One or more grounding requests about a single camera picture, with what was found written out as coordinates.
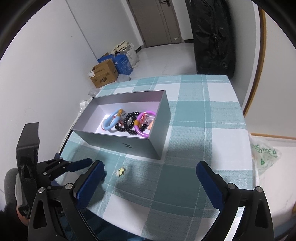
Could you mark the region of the person's left hand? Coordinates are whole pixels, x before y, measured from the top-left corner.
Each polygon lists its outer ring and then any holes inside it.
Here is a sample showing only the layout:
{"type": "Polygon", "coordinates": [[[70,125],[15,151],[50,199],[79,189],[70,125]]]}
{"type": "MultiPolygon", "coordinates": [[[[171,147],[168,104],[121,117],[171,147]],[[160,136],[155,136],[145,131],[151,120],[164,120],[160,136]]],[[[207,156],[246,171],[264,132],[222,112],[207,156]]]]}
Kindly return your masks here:
{"type": "Polygon", "coordinates": [[[24,225],[29,226],[29,222],[30,222],[30,220],[27,219],[27,218],[26,218],[25,216],[23,216],[22,214],[20,214],[20,212],[19,212],[19,206],[18,206],[18,205],[16,206],[16,213],[17,213],[17,215],[18,215],[19,220],[20,220],[24,225]]]}

